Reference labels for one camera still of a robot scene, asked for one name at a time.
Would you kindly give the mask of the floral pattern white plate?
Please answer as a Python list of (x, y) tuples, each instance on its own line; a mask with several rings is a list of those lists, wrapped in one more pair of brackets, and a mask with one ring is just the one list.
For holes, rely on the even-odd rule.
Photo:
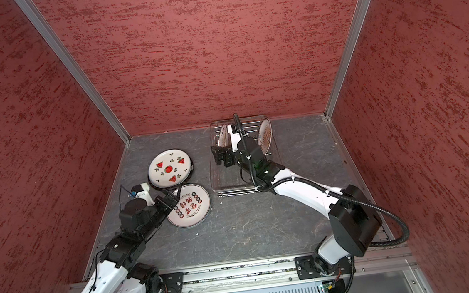
[(167, 220), (178, 228), (194, 227), (205, 220), (211, 209), (209, 192), (200, 185), (181, 187), (180, 200)]

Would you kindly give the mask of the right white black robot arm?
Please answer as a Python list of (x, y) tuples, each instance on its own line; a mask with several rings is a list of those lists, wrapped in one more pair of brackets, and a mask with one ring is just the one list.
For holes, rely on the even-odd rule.
[(215, 164), (237, 165), (251, 177), (259, 192), (285, 196), (314, 209), (329, 220), (333, 234), (315, 251), (319, 272), (328, 274), (344, 257), (363, 257), (381, 226), (380, 218), (362, 190), (349, 185), (335, 188), (303, 178), (268, 159), (256, 141), (245, 138), (237, 150), (213, 146)]

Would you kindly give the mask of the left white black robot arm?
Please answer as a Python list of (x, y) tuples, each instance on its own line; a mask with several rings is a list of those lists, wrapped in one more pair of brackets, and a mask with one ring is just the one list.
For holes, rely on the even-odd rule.
[(96, 267), (81, 293), (179, 293), (139, 257), (161, 224), (178, 207), (182, 186), (163, 191), (153, 204), (134, 198), (120, 211), (121, 232), (96, 259)]

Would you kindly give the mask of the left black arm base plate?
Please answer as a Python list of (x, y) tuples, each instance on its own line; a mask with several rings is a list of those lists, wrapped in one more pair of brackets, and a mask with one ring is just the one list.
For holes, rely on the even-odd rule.
[(183, 272), (155, 275), (146, 282), (146, 293), (182, 293)]

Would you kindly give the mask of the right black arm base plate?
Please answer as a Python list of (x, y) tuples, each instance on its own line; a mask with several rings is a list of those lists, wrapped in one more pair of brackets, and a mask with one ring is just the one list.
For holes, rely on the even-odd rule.
[(352, 268), (352, 260), (347, 256), (341, 258), (335, 265), (328, 264), (315, 255), (295, 257), (294, 264), (297, 276), (303, 281), (304, 279), (335, 277), (339, 274), (348, 274)]

